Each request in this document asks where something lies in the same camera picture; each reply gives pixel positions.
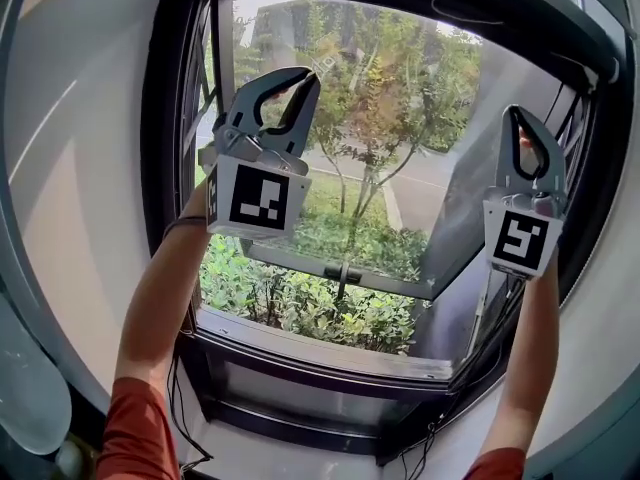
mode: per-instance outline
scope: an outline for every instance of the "black window frame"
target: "black window frame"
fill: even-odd
[[[440,15],[431,16],[433,9],[425,6],[425,2],[431,2],[431,0],[357,1],[406,10],[442,20]],[[629,138],[633,101],[635,67],[631,40],[626,38],[625,52],[622,54],[617,52],[604,31],[586,14],[580,14],[581,11],[577,7],[574,9],[568,6],[567,4],[570,3],[568,0],[566,2],[563,0],[460,0],[468,2],[469,7],[465,8],[455,5],[452,1],[438,0],[440,1],[446,1],[446,8],[451,11],[450,15],[454,15],[455,11],[466,17],[471,15],[477,17],[477,14],[470,14],[470,12],[473,7],[480,7],[485,9],[485,12],[487,12],[486,9],[491,9],[500,16],[509,16],[509,26],[505,27],[501,33],[496,32],[495,26],[492,28],[486,23],[448,21],[506,46],[576,90],[591,91],[592,108],[586,123],[584,141],[580,144],[583,150],[580,156],[580,169],[572,193],[571,211],[565,223],[565,233],[560,242],[560,290],[563,300],[579,277],[595,246],[620,179]],[[189,31],[201,12],[201,6],[206,5],[204,2],[206,0],[161,0],[156,15],[149,64],[145,74],[141,122],[141,181],[152,253],[160,244],[164,227],[179,213],[183,203],[182,198],[185,190],[188,189],[185,177],[180,176],[180,173],[189,171],[182,155],[182,126],[176,116],[182,115],[185,58],[192,41]],[[225,26],[231,25],[230,19],[225,25],[225,16],[231,17],[232,0],[212,0],[212,2],[211,28],[214,38],[212,40],[215,40]],[[545,26],[548,25],[544,31],[541,29],[540,22]],[[529,34],[527,41],[522,41],[519,29],[527,30]],[[530,44],[532,36],[535,37],[538,46],[523,50],[526,44]],[[227,59],[232,59],[233,52],[229,53],[229,48],[232,46],[228,43],[226,46],[218,51],[218,55],[214,55],[216,60],[214,73],[218,82],[214,93],[220,110],[228,107],[228,102],[233,95],[233,90],[230,89],[233,85],[228,83],[230,78],[233,84],[233,75],[223,73],[220,67],[220,59],[224,59],[225,56]],[[591,90],[591,80],[579,64],[589,66],[592,73],[599,74],[595,89]],[[168,70],[169,66],[178,66],[180,69]],[[158,119],[159,106],[173,108],[173,115]],[[611,144],[612,136],[617,140],[615,145]],[[608,170],[603,172],[602,165],[607,165]],[[193,183],[193,172],[190,176]],[[376,440],[375,445],[369,439],[366,446],[360,442],[362,446],[354,445],[353,449],[345,450],[341,446],[344,446],[347,439],[336,441],[335,437],[327,438],[326,435],[324,438],[317,439],[322,432],[315,427],[310,427],[315,429],[311,434],[305,434],[307,437],[310,436],[309,439],[294,442],[353,453],[374,453],[378,463],[382,465],[396,457],[406,446],[423,437],[425,421],[435,421],[443,407],[453,404],[455,407],[448,411],[447,418],[448,421],[452,421],[504,373],[517,322],[521,291],[521,287],[513,287],[508,304],[503,304],[504,307],[501,308],[502,318],[497,320],[487,339],[482,341],[481,346],[471,351],[469,359],[448,382],[424,381],[422,383],[424,392],[440,395],[437,400],[418,404],[411,418],[405,418],[393,428],[381,429],[381,434],[378,436],[380,439]],[[244,419],[240,421],[237,414],[229,416],[229,411],[221,410],[224,400],[220,399],[225,396],[224,381],[222,380],[219,384],[214,382],[215,379],[220,378],[220,365],[212,365],[211,356],[219,355],[225,350],[227,355],[220,358],[223,362],[232,361],[240,364],[245,360],[247,361],[245,364],[257,371],[326,389],[374,397],[396,396],[399,392],[406,395],[411,390],[408,386],[401,386],[397,379],[391,379],[389,382],[389,378],[384,376],[350,376],[345,375],[345,372],[318,368],[316,365],[296,361],[287,363],[282,357],[275,357],[264,350],[252,349],[247,344],[241,345],[228,339],[225,343],[223,335],[209,333],[205,337],[202,330],[198,328],[195,312],[197,301],[194,302],[190,310],[191,336],[182,337],[179,340],[178,350],[208,419],[225,419],[249,430],[291,440],[287,438],[286,432],[276,430],[278,425],[283,424],[282,422],[274,424],[275,426],[265,425],[264,421],[260,421],[260,416],[255,414],[250,417],[246,417],[245,414]]]

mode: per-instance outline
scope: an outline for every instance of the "black wristband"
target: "black wristband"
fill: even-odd
[[[206,226],[207,225],[207,218],[206,217],[202,217],[202,216],[190,216],[190,217],[180,217],[176,220],[174,220],[171,224],[169,224],[167,226],[167,229],[164,230],[164,235],[162,235],[162,239],[164,240],[165,238],[167,238],[167,235],[169,234],[169,232],[178,226]]]

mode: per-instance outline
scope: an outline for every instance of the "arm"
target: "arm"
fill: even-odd
[[[205,214],[205,188],[203,182],[193,191],[183,217]],[[178,226],[154,254],[127,311],[116,379],[134,377],[165,392],[173,345],[209,238],[204,226]]]
[[[504,391],[480,454],[498,448],[529,449],[556,371],[558,309],[556,250],[545,274],[525,288]]]

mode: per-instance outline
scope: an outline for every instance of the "open window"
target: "open window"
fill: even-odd
[[[527,108],[565,150],[564,296],[617,183],[619,172],[601,184],[592,173],[604,159],[621,161],[599,130],[620,127],[626,137],[630,53],[614,48],[580,0],[185,0],[179,8],[165,41],[151,47],[175,94],[161,102],[164,129],[143,119],[147,183],[163,187],[162,197],[145,195],[152,249],[203,179],[196,150],[213,140],[236,88],[291,65],[322,81],[303,154],[313,182],[293,238],[215,235],[202,264],[180,349],[205,416],[305,443],[307,434],[292,432],[323,429],[343,440],[315,445],[392,456],[420,437],[407,415],[425,421],[452,398],[470,403],[508,358],[522,285],[490,273],[482,252],[482,199],[494,183],[504,108]],[[277,123],[288,97],[268,102],[266,123]],[[154,130],[162,147],[151,152],[144,137]],[[535,172],[526,140],[520,153]],[[305,401],[292,399],[296,391]],[[374,450],[379,437],[384,453]]]

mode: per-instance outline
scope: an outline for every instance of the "orange shirt sleeve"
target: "orange shirt sleeve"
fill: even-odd
[[[519,448],[491,450],[476,459],[464,480],[520,480],[525,460]]]
[[[179,480],[164,398],[133,378],[113,383],[96,480]]]

